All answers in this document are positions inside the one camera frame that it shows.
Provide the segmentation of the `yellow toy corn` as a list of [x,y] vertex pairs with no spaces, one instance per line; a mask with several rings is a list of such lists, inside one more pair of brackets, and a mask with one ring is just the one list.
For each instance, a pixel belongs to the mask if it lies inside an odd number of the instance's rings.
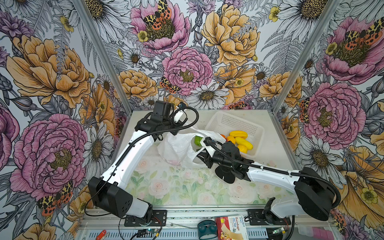
[[250,142],[248,142],[246,139],[243,139],[243,138],[235,138],[235,139],[236,139],[237,145],[246,146],[248,148],[248,151],[253,149],[253,145]]

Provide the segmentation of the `yellow toy banana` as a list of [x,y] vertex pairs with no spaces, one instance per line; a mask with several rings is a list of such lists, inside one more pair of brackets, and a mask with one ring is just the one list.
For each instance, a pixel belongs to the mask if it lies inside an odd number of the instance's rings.
[[234,138],[246,139],[248,137],[248,134],[244,131],[232,131],[230,132],[230,136],[233,136]]

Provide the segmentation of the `green toy leaf fruit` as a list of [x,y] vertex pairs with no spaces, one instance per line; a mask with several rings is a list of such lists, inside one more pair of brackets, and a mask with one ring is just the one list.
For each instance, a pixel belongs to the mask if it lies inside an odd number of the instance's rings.
[[197,147],[202,147],[202,140],[203,140],[204,138],[203,137],[200,137],[200,136],[195,136],[195,138],[194,138],[194,144],[197,146]]

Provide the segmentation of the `white plastic bag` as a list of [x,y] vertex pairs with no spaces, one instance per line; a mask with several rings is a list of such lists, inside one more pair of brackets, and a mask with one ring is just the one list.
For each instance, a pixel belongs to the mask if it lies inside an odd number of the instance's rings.
[[197,147],[194,144],[195,136],[211,138],[214,141],[225,143],[226,140],[220,134],[212,131],[199,130],[194,127],[181,130],[177,135],[166,134],[164,140],[158,145],[160,156],[167,163],[172,160],[180,161],[180,165],[186,169],[205,168],[206,165],[198,158],[198,154],[207,147]]

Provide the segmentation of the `peach toy fruit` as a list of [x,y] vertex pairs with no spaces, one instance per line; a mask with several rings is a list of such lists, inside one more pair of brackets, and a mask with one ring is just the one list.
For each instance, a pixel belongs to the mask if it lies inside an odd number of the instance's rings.
[[227,142],[231,142],[234,145],[236,144],[236,139],[233,136],[227,136]]

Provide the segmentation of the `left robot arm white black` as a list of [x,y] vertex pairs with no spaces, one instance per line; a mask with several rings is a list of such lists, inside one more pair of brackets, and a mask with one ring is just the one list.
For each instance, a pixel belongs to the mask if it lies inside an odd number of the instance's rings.
[[126,192],[126,187],[135,168],[162,134],[176,135],[188,118],[187,106],[183,103],[157,101],[152,112],[138,121],[129,143],[115,162],[100,176],[88,183],[91,203],[119,218],[133,216],[148,224],[153,218],[153,206]]

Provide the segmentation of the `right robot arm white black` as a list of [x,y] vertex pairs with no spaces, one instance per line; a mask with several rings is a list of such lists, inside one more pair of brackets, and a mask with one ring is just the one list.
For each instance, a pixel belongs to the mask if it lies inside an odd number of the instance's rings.
[[232,142],[222,144],[203,138],[200,144],[202,152],[198,158],[209,169],[217,165],[215,173],[224,182],[233,184],[236,179],[260,182],[292,193],[285,200],[270,198],[265,207],[258,210],[255,219],[276,224],[286,217],[306,214],[316,220],[327,221],[331,210],[341,202],[338,188],[311,168],[304,167],[297,171],[261,165],[244,158]]

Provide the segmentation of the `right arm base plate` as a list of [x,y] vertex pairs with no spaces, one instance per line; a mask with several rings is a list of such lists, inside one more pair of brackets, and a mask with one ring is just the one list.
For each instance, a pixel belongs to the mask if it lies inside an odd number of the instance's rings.
[[290,218],[280,219],[275,216],[272,212],[266,212],[264,209],[248,209],[247,210],[247,222],[251,226],[264,226],[264,225],[282,225],[289,226],[291,225]]

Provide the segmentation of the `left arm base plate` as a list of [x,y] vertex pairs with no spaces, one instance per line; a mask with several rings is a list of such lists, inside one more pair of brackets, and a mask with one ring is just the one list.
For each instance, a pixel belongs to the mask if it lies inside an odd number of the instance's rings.
[[143,218],[136,216],[127,216],[125,218],[125,227],[164,227],[167,222],[167,210],[152,210]]

